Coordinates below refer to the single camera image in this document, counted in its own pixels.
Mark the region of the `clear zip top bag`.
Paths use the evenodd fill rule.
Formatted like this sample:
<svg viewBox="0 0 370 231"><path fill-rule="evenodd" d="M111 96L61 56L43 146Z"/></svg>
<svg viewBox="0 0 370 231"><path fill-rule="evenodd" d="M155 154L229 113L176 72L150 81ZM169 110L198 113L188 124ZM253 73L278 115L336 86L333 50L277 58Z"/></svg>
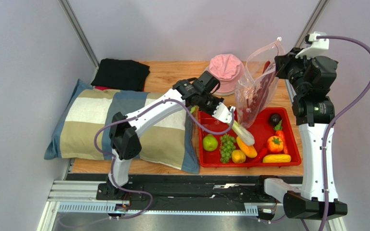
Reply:
<svg viewBox="0 0 370 231"><path fill-rule="evenodd" d="M282 37L256 50L246 60L235 88L238 123L249 128L274 98L279 79L274 58L284 55Z"/></svg>

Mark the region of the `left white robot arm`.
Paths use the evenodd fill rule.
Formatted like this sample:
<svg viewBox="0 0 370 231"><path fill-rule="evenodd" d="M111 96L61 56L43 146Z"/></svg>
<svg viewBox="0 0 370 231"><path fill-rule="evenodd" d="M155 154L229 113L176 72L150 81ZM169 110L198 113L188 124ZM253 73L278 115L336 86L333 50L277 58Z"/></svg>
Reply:
<svg viewBox="0 0 370 231"><path fill-rule="evenodd" d="M132 159L141 149L140 137L152 126L166 117L190 106L199 109L213 118L232 124L233 109L228 109L223 98L213 95L220 82L205 71L198 78L177 81L171 89L151 104L128 115L116 113L109 131L113 153L111 170L108 175L110 184L121 189L128 180Z"/></svg>

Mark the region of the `green toy grapes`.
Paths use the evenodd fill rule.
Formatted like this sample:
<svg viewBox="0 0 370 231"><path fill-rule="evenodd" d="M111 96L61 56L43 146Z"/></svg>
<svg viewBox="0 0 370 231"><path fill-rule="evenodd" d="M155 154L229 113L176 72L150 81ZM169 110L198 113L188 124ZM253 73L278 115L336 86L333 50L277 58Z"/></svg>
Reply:
<svg viewBox="0 0 370 231"><path fill-rule="evenodd" d="M220 161L226 164L231 159L232 152L236 150L236 138L226 133L220 137L220 141Z"/></svg>

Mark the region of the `black folded cloth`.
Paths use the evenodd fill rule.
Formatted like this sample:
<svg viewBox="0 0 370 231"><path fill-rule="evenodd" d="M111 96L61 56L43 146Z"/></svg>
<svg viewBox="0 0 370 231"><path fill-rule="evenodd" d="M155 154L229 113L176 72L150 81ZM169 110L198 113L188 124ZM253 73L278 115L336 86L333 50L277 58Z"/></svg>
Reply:
<svg viewBox="0 0 370 231"><path fill-rule="evenodd" d="M143 91L150 67L133 60L102 59L94 80L95 87Z"/></svg>

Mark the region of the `dark purple toy fruit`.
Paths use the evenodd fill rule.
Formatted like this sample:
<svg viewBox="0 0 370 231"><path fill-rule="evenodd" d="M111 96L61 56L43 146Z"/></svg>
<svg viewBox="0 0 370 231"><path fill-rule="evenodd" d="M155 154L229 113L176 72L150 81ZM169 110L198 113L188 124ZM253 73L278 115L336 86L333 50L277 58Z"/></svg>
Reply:
<svg viewBox="0 0 370 231"><path fill-rule="evenodd" d="M280 121L282 120L282 116L278 113L272 113L268 119L268 123L272 126L275 127L277 126Z"/></svg>

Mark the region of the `orange toy tomato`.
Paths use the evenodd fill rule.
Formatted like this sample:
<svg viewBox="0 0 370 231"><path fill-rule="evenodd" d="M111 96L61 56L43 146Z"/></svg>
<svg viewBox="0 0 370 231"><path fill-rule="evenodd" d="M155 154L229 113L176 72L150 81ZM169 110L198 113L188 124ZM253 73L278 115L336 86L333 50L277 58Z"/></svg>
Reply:
<svg viewBox="0 0 370 231"><path fill-rule="evenodd" d="M270 153L280 153L284 149L284 142L279 136L271 136L266 142L268 151Z"/></svg>

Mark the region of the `yellow toy banana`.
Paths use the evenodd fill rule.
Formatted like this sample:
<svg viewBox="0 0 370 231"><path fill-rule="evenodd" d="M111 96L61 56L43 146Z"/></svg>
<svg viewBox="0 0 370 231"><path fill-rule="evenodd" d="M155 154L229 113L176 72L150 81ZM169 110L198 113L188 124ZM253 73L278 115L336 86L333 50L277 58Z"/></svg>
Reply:
<svg viewBox="0 0 370 231"><path fill-rule="evenodd" d="M290 161L289 154L268 154L263 158L263 163L288 163Z"/></svg>

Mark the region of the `yellow toy lemon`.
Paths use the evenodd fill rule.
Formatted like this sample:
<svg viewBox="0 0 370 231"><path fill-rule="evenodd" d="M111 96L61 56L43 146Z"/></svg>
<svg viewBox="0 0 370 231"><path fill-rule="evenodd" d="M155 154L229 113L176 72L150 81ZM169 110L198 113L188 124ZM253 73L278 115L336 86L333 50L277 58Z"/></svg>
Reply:
<svg viewBox="0 0 370 231"><path fill-rule="evenodd" d="M241 163L244 163L246 161L246 155L241 150L234 150L231 153L231 158L232 158L232 161L236 164L241 164Z"/></svg>

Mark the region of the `green toy apple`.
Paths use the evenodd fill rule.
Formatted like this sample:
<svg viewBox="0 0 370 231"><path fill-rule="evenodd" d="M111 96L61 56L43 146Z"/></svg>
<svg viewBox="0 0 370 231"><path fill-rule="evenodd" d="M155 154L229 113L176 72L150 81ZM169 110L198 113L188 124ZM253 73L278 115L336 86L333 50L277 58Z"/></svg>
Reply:
<svg viewBox="0 0 370 231"><path fill-rule="evenodd" d="M218 140L212 134L208 134L202 139L202 147L207 152L215 151L218 145Z"/></svg>

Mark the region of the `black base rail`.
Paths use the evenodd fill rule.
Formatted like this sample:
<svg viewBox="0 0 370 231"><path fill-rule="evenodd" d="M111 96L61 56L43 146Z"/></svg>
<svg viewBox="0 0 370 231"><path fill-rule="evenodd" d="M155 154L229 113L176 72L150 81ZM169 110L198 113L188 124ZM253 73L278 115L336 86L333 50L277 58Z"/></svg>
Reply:
<svg viewBox="0 0 370 231"><path fill-rule="evenodd" d="M217 215L284 217L282 203L261 194L258 176L131 174L121 189L104 175L71 174L56 180L49 201L64 212L97 212L111 216Z"/></svg>

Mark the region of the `plaid patchwork pillow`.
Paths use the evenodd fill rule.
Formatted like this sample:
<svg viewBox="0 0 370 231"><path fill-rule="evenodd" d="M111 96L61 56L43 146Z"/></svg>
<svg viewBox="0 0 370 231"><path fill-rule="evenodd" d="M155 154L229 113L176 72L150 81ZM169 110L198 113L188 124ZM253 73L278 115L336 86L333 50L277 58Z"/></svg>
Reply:
<svg viewBox="0 0 370 231"><path fill-rule="evenodd" d="M97 131L114 114L127 115L158 100L163 94L129 90L98 90L78 80L66 110L52 134L44 159L81 158L110 160L94 146ZM198 174L199 161L192 143L193 121L185 110L148 129L141 137L138 157L153 163Z"/></svg>

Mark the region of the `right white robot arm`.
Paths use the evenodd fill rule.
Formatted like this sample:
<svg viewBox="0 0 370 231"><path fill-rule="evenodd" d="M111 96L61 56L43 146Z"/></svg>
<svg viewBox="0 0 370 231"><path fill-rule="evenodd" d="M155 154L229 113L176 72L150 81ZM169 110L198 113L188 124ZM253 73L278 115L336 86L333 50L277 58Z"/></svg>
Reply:
<svg viewBox="0 0 370 231"><path fill-rule="evenodd" d="M262 177L262 192L283 204L288 218L334 219L347 215L340 202L332 171L331 141L328 128L335 109L328 93L337 77L337 62L326 56L303 55L301 48L276 56L277 77L293 87L292 110L303 143L304 175L300 189L281 178Z"/></svg>

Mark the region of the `red toy chili pepper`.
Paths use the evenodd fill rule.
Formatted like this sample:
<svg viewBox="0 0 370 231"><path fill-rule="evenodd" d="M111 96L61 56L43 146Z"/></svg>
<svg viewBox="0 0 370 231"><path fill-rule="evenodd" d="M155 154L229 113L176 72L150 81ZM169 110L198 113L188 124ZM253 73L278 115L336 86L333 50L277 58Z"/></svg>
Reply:
<svg viewBox="0 0 370 231"><path fill-rule="evenodd" d="M259 153L257 154L257 156L255 158L252 159L252 163L262 163L263 162L263 158L268 155L269 151L266 147L262 148Z"/></svg>

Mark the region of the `red toy lobster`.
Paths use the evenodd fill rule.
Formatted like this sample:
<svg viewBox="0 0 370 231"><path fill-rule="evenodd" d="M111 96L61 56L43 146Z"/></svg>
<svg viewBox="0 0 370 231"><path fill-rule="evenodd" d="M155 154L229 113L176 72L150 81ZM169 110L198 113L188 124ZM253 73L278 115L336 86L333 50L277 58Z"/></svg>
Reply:
<svg viewBox="0 0 370 231"><path fill-rule="evenodd" d="M270 89L275 80L274 62L266 61L263 68L263 74L259 77L259 84L255 86L253 97L248 104L251 113L262 111L270 96Z"/></svg>

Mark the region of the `toy celery stalk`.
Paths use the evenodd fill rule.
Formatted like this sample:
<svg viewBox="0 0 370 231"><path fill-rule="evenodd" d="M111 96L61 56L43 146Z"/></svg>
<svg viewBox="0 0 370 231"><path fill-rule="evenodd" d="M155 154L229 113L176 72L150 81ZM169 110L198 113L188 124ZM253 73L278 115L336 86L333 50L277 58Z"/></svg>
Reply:
<svg viewBox="0 0 370 231"><path fill-rule="evenodd" d="M212 131L212 130L209 130L208 128L204 127L203 125L201 125L198 122L198 120L192 115L192 112L187 112L187 113L190 116L190 118L194 121L194 123L200 129L202 129L203 131L205 131L205 132L207 132L209 134L212 134L212 135L224 135L227 132L229 132L230 130L233 130L236 133L236 135L239 136L243 140L243 142L245 144L247 144L248 146L251 146L251 145L254 145L255 144L255 138L252 135L252 133L249 132L246 128L244 128L240 123L237 122L237 120L235 119L235 115L233 117L232 123L231 124L227 124L228 125L228 128L226 128L223 131Z"/></svg>

